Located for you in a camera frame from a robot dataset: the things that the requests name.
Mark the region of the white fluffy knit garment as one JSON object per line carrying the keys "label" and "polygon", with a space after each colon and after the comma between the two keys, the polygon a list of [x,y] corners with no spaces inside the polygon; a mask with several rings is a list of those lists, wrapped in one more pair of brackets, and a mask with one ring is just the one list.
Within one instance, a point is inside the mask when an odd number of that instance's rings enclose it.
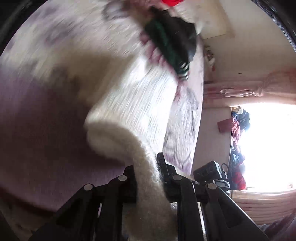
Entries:
{"label": "white fluffy knit garment", "polygon": [[135,240],[176,240],[176,212],[157,165],[177,84],[164,55],[154,48],[130,51],[59,48],[47,63],[78,83],[77,97],[90,106],[84,126],[96,153],[133,165],[137,202],[125,218]]}

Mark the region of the hanging clothes pile by window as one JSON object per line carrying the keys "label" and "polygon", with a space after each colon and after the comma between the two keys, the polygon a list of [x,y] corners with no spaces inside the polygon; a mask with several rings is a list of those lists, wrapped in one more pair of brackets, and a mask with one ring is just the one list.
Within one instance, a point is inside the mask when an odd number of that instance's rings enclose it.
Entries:
{"label": "hanging clothes pile by window", "polygon": [[227,177],[232,190],[244,190],[246,182],[243,177],[243,162],[245,157],[241,152],[239,140],[241,135],[250,128],[250,114],[240,106],[231,108],[232,117],[217,122],[219,133],[230,133],[230,157]]}

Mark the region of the floral purple white bed blanket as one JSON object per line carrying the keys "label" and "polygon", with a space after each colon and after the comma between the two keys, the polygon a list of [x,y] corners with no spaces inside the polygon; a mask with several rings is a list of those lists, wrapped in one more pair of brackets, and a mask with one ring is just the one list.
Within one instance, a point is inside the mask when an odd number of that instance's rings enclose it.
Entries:
{"label": "floral purple white bed blanket", "polygon": [[[59,209],[79,187],[107,183],[127,164],[96,153],[84,122],[90,106],[77,97],[78,83],[63,87],[68,72],[53,70],[49,54],[59,48],[126,51],[154,48],[138,1],[48,1],[18,29],[1,56],[1,188],[45,210]],[[177,88],[162,152],[178,173],[190,174],[203,97],[201,43],[187,81]]]}

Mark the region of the pink curtain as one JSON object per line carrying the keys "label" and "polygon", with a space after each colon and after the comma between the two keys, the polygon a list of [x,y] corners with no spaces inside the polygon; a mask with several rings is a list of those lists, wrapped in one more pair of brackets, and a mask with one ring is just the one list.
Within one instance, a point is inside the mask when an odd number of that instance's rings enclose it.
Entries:
{"label": "pink curtain", "polygon": [[204,84],[204,108],[261,102],[295,104],[295,68],[273,71],[255,79]]}

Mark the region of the dark green black garment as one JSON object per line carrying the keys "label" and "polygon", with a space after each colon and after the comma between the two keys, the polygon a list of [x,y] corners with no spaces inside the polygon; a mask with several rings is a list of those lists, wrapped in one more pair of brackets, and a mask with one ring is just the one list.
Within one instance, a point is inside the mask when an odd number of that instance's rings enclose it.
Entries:
{"label": "dark green black garment", "polygon": [[145,25],[145,32],[179,80],[188,80],[190,63],[197,48],[195,25],[154,6],[149,8],[149,12],[152,13],[152,19]]}

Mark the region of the red garment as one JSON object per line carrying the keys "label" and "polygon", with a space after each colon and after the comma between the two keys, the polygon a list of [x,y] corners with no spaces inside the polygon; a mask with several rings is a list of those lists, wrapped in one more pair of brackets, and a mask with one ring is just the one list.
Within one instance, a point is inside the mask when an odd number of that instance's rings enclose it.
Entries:
{"label": "red garment", "polygon": [[170,6],[170,7],[174,7],[176,6],[177,4],[183,2],[184,0],[162,0],[162,2],[164,4],[166,4],[167,6]]}

